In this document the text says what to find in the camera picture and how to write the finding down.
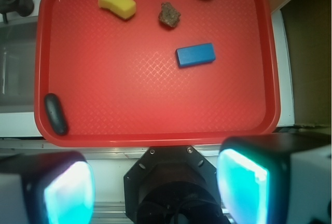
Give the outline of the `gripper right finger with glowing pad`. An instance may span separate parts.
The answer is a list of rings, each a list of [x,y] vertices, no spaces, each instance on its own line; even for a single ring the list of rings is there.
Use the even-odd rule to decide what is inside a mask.
[[[331,223],[331,136],[230,137],[216,163],[220,197],[236,223]]]

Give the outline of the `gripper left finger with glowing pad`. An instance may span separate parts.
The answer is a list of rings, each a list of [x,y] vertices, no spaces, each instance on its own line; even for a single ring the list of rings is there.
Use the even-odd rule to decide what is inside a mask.
[[[1,223],[90,223],[93,170],[76,151],[1,159]]]

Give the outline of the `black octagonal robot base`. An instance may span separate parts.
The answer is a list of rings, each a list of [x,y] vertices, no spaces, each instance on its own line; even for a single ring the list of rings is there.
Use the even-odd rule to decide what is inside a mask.
[[[229,223],[216,168],[192,146],[150,147],[123,177],[133,223]]]

